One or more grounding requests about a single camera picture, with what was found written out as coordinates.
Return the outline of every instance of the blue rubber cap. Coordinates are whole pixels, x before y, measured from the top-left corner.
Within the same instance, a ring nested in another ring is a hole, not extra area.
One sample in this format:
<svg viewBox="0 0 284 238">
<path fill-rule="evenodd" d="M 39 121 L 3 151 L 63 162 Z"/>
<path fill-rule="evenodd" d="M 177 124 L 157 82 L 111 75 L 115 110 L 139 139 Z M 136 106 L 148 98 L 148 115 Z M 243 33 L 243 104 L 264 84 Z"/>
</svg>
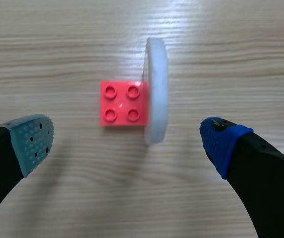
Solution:
<svg viewBox="0 0 284 238">
<path fill-rule="evenodd" d="M 6 127 L 24 177 L 27 177 L 46 158 L 51 150 L 54 127 L 45 115 L 30 115 L 0 126 Z"/>
<path fill-rule="evenodd" d="M 217 132 L 211 125 L 213 119 L 221 118 L 209 117 L 201 122 L 201 139 L 203 148 L 210 155 L 218 173 L 222 179 L 226 179 L 227 168 L 237 140 L 253 130 L 242 125 L 235 125 Z"/>
</svg>

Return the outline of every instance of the red lego brick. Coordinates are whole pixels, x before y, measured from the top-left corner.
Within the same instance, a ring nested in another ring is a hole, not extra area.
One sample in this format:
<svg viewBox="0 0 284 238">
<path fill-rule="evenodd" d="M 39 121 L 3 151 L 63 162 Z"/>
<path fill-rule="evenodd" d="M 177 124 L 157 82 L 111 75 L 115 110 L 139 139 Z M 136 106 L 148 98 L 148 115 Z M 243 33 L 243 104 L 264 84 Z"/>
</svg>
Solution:
<svg viewBox="0 0 284 238">
<path fill-rule="evenodd" d="M 147 82 L 100 82 L 100 125 L 145 126 L 147 107 Z"/>
</svg>

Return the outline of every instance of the white disc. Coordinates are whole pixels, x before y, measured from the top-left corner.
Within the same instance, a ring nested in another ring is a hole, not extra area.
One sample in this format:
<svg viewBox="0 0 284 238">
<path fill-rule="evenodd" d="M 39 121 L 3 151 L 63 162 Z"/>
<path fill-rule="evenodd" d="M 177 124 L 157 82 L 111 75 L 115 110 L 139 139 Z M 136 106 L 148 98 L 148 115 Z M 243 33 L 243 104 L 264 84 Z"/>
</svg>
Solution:
<svg viewBox="0 0 284 238">
<path fill-rule="evenodd" d="M 164 140 L 168 122 L 167 55 L 161 39 L 147 40 L 143 75 L 143 80 L 148 82 L 148 122 L 144 140 L 150 145 Z"/>
</svg>

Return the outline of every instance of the wooden table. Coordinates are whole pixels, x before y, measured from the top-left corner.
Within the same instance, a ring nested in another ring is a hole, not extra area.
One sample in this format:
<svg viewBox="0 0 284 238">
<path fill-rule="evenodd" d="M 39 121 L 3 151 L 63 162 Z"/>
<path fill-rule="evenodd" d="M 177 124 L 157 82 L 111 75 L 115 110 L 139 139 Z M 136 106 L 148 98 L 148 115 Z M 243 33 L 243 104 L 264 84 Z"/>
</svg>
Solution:
<svg viewBox="0 0 284 238">
<path fill-rule="evenodd" d="M 169 124 L 99 127 L 99 82 L 169 58 Z M 53 149 L 0 206 L 0 238 L 250 238 L 199 122 L 252 127 L 284 153 L 284 0 L 0 0 L 0 123 L 42 113 Z"/>
</svg>

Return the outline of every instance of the lego stud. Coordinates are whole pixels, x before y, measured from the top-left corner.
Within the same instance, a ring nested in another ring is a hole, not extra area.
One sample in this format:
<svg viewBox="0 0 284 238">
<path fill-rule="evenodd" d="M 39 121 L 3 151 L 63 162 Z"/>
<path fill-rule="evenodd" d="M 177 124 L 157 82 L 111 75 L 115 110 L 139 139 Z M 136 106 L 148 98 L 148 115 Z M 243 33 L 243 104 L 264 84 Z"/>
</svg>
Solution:
<svg viewBox="0 0 284 238">
<path fill-rule="evenodd" d="M 128 111 L 127 119 L 131 122 L 136 122 L 140 119 L 140 113 L 138 112 L 136 108 L 133 108 Z"/>
<path fill-rule="evenodd" d="M 117 96 L 117 90 L 114 86 L 109 85 L 104 91 L 104 96 L 108 99 L 114 99 Z"/>
<path fill-rule="evenodd" d="M 131 86 L 129 86 L 126 94 L 129 98 L 136 99 L 140 96 L 140 90 L 138 89 L 137 86 L 131 85 Z"/>
<path fill-rule="evenodd" d="M 114 122 L 117 118 L 117 113 L 114 109 L 109 108 L 105 112 L 105 120 L 107 122 Z"/>
</svg>

